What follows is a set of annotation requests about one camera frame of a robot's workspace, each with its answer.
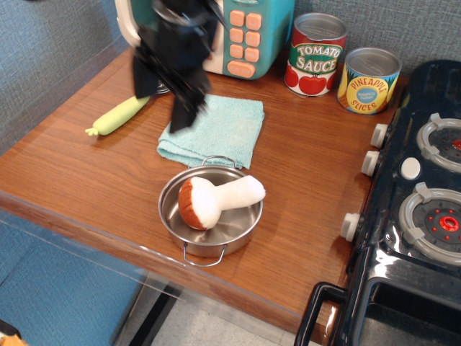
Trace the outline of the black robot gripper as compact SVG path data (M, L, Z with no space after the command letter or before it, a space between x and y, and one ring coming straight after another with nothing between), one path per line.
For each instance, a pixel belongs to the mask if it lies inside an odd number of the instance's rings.
M140 26L133 58L138 99L157 94L161 81L176 99L170 133L191 127L206 105L210 89L203 62L213 51L220 10L217 6L155 6L156 26Z

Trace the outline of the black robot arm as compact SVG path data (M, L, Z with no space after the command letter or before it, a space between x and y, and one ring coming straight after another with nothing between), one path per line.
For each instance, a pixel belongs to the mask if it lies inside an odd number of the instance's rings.
M156 27L141 26L133 56L138 99L159 93L162 83L175 96L170 132L193 125L205 105L210 82L203 68L213 52L218 23L225 24L215 1L154 1Z

